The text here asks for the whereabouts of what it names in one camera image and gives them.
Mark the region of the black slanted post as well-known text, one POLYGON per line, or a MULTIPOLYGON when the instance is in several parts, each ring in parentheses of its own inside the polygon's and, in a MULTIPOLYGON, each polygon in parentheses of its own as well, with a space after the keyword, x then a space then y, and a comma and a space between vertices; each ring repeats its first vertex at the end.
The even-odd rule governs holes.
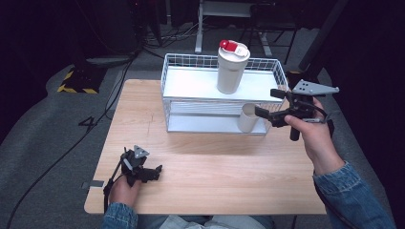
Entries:
POLYGON ((299 69, 302 70, 304 73, 317 75, 315 64, 316 55, 320 52, 330 31, 332 30, 334 24, 338 20, 340 14, 344 10, 348 2, 349 0, 337 0, 337 2, 334 4, 320 31, 314 38, 308 51, 299 64, 299 69))

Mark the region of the person's right hand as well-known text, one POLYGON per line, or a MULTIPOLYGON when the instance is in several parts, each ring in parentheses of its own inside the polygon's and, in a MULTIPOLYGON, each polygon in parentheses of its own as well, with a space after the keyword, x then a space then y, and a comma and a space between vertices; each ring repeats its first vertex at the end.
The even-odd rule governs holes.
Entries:
POLYGON ((286 115, 285 122, 301 133, 316 175, 333 173, 345 165, 336 152, 326 123, 310 123, 292 115, 286 115))

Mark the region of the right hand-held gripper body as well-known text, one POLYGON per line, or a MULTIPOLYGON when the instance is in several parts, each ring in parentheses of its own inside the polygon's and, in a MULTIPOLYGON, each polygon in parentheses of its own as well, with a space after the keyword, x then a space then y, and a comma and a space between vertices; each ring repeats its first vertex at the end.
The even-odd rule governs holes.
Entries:
MULTIPOLYGON (((326 86, 326 88, 328 89, 326 94, 337 94, 340 92, 338 87, 326 86)), ((291 92, 291 97, 288 98, 288 114, 309 123, 327 124, 330 129, 330 135, 332 135, 334 124, 331 120, 331 114, 327 114, 323 109, 314 105, 314 97, 325 96, 326 94, 303 95, 291 92)))

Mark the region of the person's left hand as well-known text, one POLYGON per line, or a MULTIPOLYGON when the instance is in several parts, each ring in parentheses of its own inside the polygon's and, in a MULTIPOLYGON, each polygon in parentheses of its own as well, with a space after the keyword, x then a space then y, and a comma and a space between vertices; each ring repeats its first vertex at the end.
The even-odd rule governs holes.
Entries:
POLYGON ((137 202, 141 181, 136 180, 130 186, 127 182, 127 177, 120 177, 113 184, 109 196, 110 203, 122 203, 133 208, 137 202))

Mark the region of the grey flat stand base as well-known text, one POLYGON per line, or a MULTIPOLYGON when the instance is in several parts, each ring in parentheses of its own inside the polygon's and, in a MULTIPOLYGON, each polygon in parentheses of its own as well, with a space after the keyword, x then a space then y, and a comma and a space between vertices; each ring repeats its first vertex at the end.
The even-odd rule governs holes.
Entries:
POLYGON ((128 63, 131 59, 130 55, 112 55, 87 58, 87 61, 97 66, 119 66, 128 63))

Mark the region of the grey tape strip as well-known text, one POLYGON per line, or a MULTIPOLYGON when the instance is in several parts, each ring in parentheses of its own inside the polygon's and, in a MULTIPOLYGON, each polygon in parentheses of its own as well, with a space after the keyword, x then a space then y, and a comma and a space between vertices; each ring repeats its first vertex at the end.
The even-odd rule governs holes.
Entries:
POLYGON ((104 185, 103 180, 91 180, 91 181, 85 181, 81 184, 81 188, 83 190, 89 190, 91 187, 96 187, 100 188, 104 185))

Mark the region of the white metal desk frame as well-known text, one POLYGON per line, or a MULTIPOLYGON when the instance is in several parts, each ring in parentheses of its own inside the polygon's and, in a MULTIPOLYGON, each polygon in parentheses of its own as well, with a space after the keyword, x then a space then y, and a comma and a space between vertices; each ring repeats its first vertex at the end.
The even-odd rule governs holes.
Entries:
POLYGON ((252 3, 224 2, 221 0, 199 0, 198 30, 194 52, 203 52, 203 18, 205 16, 248 18, 252 3))

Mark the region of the black chair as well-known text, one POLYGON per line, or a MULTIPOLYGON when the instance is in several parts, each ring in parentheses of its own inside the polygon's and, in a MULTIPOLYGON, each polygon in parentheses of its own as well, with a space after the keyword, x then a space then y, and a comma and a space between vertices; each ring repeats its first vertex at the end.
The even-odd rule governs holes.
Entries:
POLYGON ((284 63, 287 64, 288 58, 296 37, 298 27, 290 9, 286 4, 275 1, 258 1, 249 7, 248 26, 242 32, 240 39, 243 39, 248 32, 247 46, 253 46, 253 39, 257 37, 262 47, 270 49, 271 46, 287 48, 284 63), (286 32, 291 33, 287 44, 278 44, 278 40, 286 32), (268 32, 277 32, 278 35, 272 42, 263 42, 268 32))

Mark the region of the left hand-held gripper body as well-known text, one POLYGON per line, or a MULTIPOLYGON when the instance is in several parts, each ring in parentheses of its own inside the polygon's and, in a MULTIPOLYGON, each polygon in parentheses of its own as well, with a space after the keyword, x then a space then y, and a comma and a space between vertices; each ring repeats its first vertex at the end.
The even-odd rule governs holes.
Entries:
POLYGON ((143 167, 149 153, 138 145, 134 149, 124 149, 121 155, 121 173, 126 176, 127 183, 133 186, 137 180, 143 183, 148 181, 146 169, 143 167))

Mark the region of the white cup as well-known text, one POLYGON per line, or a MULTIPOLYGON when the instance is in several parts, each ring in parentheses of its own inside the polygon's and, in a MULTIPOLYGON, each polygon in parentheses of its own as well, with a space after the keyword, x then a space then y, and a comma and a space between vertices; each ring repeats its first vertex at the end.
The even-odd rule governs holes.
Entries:
POLYGON ((255 114, 256 105, 246 103, 242 109, 238 119, 238 128, 243 133, 253 131, 259 117, 255 114))

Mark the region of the person's legs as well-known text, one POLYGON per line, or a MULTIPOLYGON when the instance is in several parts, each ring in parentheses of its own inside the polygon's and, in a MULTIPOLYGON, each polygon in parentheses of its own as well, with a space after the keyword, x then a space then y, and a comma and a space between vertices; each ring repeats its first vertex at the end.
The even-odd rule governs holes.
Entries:
POLYGON ((139 215, 138 229, 275 229, 271 216, 139 215))

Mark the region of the black yellow striped base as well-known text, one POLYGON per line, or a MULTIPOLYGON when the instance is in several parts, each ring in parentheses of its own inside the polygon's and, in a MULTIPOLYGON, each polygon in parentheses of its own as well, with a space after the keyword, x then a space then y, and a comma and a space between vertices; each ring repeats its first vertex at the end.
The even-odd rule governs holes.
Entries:
POLYGON ((79 69, 72 67, 58 87, 59 93, 98 94, 107 70, 99 67, 79 69))

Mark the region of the white wire shelf rack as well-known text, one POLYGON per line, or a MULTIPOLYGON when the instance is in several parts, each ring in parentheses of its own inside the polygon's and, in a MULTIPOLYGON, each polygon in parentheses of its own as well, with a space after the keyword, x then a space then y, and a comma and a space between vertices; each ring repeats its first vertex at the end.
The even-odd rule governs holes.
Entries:
POLYGON ((238 134, 238 120, 246 103, 271 112, 284 100, 270 91, 288 89, 277 59, 248 60, 240 84, 233 94, 217 89, 218 57, 168 53, 162 67, 160 91, 166 130, 183 133, 238 134))

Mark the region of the white tumbler with red lid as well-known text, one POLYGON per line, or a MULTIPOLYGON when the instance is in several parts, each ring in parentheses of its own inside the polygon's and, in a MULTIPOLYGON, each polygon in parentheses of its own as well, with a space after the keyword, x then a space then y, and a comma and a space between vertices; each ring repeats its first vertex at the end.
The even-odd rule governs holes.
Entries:
POLYGON ((223 94, 234 94, 240 84, 247 61, 248 47, 233 40, 222 40, 218 48, 217 89, 223 94))

